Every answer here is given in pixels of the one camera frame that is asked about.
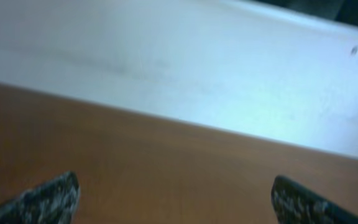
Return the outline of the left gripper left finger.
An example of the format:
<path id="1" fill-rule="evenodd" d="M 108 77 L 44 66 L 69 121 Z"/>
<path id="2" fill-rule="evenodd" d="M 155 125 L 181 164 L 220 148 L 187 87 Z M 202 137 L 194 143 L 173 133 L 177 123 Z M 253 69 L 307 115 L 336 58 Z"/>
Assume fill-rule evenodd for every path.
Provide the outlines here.
<path id="1" fill-rule="evenodd" d="M 0 224 L 70 224 L 80 200 L 74 172 L 66 172 L 0 204 Z"/>

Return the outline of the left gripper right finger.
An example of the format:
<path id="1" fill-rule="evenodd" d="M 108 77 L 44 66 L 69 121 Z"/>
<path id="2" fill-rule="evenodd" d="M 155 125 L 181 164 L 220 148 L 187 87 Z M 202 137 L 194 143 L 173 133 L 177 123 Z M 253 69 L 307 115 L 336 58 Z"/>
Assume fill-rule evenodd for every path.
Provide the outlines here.
<path id="1" fill-rule="evenodd" d="M 358 216 L 288 177 L 274 179 L 270 198 L 279 223 L 358 224 Z"/>

